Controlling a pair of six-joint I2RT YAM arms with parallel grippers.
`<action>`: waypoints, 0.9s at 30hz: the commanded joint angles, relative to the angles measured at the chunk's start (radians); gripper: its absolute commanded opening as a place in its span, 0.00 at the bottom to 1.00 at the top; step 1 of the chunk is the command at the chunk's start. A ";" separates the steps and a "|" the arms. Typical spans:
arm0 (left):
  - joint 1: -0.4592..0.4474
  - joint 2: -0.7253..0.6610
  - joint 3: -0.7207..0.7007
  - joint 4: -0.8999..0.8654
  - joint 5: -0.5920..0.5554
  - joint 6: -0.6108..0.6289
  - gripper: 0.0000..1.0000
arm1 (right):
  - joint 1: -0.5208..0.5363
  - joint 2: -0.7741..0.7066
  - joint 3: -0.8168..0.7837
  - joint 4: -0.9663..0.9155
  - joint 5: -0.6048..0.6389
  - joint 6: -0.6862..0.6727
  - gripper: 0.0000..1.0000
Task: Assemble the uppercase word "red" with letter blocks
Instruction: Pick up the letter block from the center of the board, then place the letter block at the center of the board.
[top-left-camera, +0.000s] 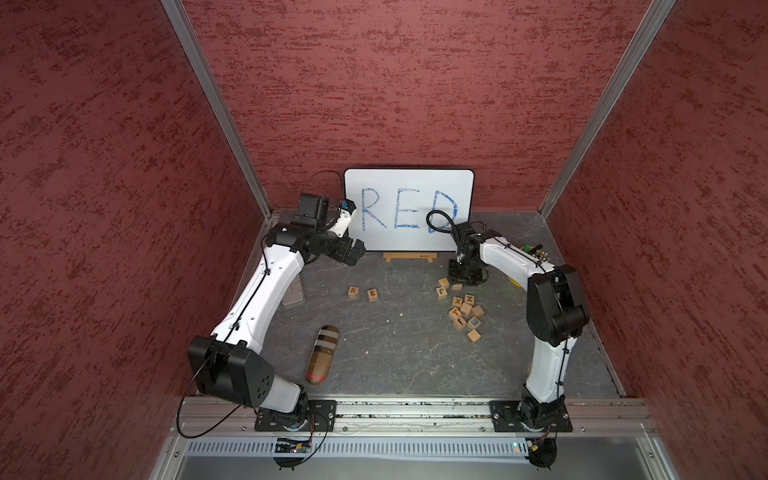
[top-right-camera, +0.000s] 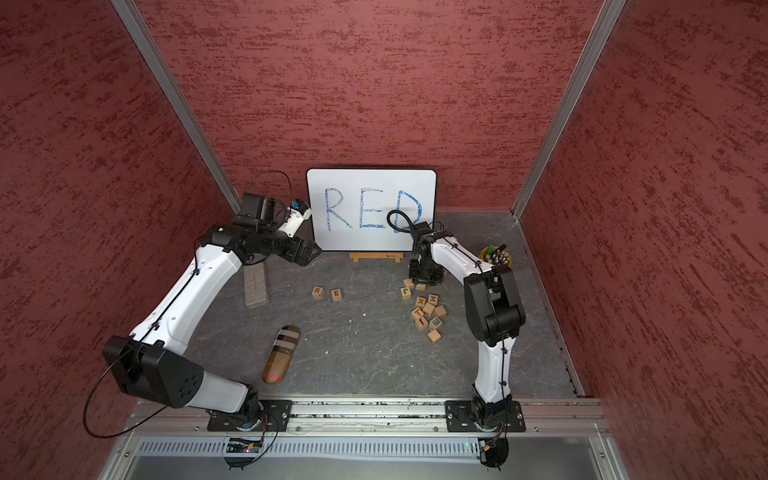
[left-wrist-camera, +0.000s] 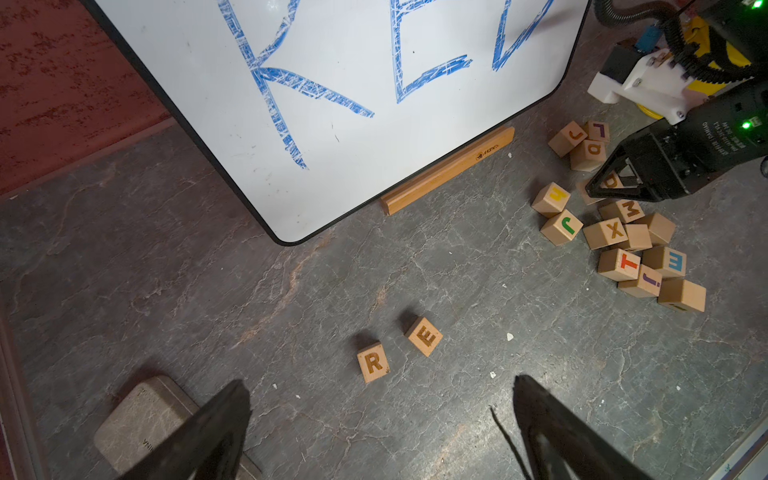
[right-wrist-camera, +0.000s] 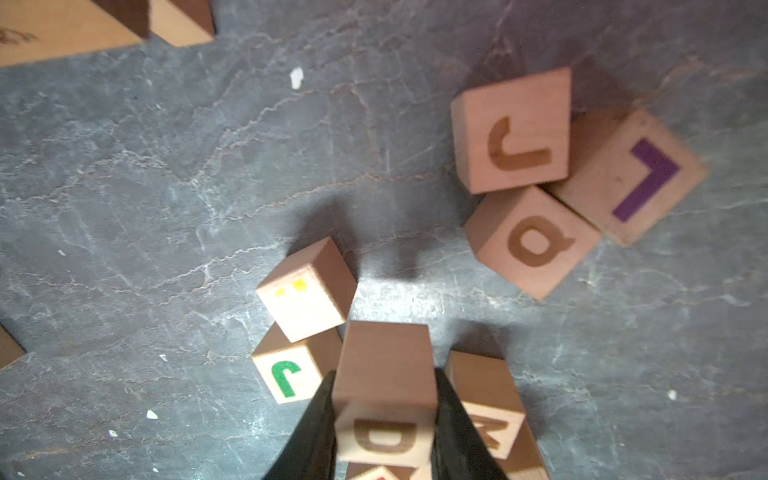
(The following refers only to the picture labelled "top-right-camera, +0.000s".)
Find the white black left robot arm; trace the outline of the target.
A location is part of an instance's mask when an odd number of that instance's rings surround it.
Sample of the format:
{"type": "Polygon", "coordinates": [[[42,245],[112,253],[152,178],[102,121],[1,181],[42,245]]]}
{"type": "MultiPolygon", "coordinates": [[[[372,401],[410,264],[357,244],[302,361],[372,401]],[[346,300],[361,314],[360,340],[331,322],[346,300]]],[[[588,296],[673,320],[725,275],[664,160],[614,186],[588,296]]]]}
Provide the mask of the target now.
{"type": "Polygon", "coordinates": [[[269,256],[306,266],[321,252],[314,241],[281,229],[209,229],[158,306],[130,335],[106,343],[103,355],[119,390],[164,407],[223,415],[237,430],[261,427],[265,415],[253,387],[206,371],[185,352],[213,300],[243,266],[269,256]]]}

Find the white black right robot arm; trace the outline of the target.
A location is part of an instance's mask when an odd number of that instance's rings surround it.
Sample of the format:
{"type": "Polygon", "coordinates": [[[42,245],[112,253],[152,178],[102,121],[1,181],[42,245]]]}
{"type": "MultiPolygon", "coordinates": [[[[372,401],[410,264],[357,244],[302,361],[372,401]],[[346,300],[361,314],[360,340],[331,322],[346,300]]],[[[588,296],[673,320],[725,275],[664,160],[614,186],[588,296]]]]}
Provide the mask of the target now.
{"type": "Polygon", "coordinates": [[[409,274],[428,285],[450,273],[463,286],[465,318],[478,342],[478,369],[473,383],[470,418],[482,430],[497,434],[525,429],[509,385],[512,350],[526,314],[510,267],[486,262],[448,231],[426,222],[411,224],[413,240],[409,274]]]}

